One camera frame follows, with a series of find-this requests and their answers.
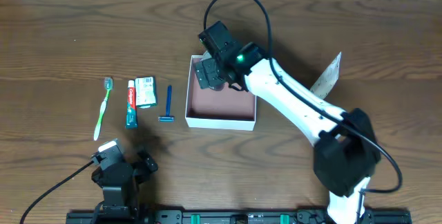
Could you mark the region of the red green toothpaste tube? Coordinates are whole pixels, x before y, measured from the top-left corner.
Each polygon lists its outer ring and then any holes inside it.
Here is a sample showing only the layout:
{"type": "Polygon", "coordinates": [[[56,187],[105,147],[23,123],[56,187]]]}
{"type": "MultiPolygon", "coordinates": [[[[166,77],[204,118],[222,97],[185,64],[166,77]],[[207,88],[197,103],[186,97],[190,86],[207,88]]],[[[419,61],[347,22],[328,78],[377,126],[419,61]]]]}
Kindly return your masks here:
{"type": "Polygon", "coordinates": [[[128,81],[128,95],[127,95],[127,108],[126,108],[126,124],[127,129],[137,128],[137,111],[136,111],[136,90],[135,81],[128,81]]]}

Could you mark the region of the blue disposable razor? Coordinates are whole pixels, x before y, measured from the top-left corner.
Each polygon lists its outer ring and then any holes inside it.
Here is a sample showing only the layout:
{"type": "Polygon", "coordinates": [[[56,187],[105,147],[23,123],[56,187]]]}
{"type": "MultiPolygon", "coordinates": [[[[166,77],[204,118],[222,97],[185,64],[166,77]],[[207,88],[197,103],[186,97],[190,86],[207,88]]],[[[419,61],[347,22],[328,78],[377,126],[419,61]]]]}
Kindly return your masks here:
{"type": "Polygon", "coordinates": [[[166,96],[166,112],[165,115],[162,115],[158,118],[159,122],[173,122],[174,117],[171,115],[171,98],[172,98],[172,86],[168,85],[167,87],[167,96],[166,96]]]}

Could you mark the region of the white green sachet packet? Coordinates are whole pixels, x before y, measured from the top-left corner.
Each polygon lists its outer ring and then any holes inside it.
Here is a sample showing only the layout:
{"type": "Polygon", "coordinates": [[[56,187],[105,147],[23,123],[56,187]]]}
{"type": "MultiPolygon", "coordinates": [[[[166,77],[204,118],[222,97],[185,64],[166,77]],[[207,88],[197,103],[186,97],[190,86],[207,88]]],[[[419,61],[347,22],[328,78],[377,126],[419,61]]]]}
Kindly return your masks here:
{"type": "Polygon", "coordinates": [[[154,77],[138,77],[135,79],[136,107],[147,109],[157,105],[156,83],[154,77]]]}

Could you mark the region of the green white toothbrush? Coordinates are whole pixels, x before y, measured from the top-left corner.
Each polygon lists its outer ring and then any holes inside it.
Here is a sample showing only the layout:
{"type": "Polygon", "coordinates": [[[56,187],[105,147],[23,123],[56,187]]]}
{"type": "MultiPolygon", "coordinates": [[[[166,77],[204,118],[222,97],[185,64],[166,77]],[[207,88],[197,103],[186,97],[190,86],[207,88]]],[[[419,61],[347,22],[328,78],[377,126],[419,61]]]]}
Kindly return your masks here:
{"type": "Polygon", "coordinates": [[[102,119],[104,116],[104,113],[106,111],[107,107],[107,101],[108,97],[110,95],[110,91],[113,89],[113,78],[112,77],[105,77],[104,78],[104,88],[106,89],[106,95],[101,103],[100,110],[99,110],[99,117],[97,120],[97,124],[95,126],[94,134],[93,134],[93,140],[97,141],[99,138],[99,134],[101,131],[101,125],[102,125],[102,119]]]}

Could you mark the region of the white squeeze tube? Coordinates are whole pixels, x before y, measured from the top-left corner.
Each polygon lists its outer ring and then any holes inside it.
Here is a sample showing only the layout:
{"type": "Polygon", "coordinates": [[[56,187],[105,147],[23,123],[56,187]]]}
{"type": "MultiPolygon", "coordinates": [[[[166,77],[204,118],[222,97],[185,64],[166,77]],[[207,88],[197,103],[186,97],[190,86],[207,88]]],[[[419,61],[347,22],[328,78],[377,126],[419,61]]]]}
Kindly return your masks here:
{"type": "Polygon", "coordinates": [[[325,99],[338,81],[341,55],[342,53],[339,52],[310,88],[310,91],[320,99],[325,99]]]}

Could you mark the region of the clear pump bottle dark liquid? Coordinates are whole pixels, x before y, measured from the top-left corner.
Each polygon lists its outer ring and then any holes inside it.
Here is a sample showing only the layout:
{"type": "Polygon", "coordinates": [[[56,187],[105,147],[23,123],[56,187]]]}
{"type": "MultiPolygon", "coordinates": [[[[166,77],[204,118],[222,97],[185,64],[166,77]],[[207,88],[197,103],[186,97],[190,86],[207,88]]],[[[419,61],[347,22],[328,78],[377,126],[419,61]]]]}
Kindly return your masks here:
{"type": "Polygon", "coordinates": [[[208,51],[204,52],[204,54],[202,56],[202,60],[204,60],[204,59],[211,59],[211,55],[208,51]]]}

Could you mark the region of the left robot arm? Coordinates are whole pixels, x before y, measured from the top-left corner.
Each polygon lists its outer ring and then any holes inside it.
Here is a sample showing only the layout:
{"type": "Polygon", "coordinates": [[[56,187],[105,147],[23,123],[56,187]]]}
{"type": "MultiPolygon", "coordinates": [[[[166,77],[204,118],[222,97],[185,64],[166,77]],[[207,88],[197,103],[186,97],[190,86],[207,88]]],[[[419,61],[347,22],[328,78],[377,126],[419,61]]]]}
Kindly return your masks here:
{"type": "Polygon", "coordinates": [[[92,161],[98,166],[91,179],[103,191],[104,199],[97,204],[92,223],[141,223],[138,192],[140,185],[158,170],[158,165],[145,149],[138,149],[140,158],[127,162],[118,148],[96,152],[92,161]]]}

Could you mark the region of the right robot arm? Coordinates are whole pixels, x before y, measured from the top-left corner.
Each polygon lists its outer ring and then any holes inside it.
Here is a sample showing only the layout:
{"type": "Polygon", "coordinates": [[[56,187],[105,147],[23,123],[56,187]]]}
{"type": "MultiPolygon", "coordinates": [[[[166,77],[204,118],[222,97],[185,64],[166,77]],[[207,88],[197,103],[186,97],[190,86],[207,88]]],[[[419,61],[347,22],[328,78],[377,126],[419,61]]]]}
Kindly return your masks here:
{"type": "Polygon", "coordinates": [[[193,71],[202,89],[223,84],[262,98],[281,112],[314,148],[314,173],[329,191],[327,215],[335,223],[356,223],[381,153],[371,122],[360,109],[346,112],[286,73],[254,43],[226,41],[212,46],[193,71]]]}

